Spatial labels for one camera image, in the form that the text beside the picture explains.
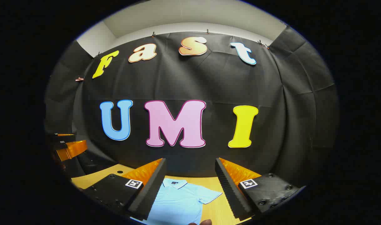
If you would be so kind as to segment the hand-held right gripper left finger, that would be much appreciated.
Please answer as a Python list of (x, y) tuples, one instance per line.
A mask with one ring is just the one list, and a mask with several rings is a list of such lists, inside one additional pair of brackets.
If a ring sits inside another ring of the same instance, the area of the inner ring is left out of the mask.
[(109, 174), (83, 193), (113, 213), (146, 220), (167, 171), (160, 158), (124, 175)]

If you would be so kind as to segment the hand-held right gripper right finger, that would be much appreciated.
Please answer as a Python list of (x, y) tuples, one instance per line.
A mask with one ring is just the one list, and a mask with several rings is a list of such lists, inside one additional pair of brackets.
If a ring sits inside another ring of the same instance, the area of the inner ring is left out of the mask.
[(240, 220), (273, 214), (305, 189), (274, 173), (261, 175), (223, 158), (216, 158), (215, 172), (234, 217)]

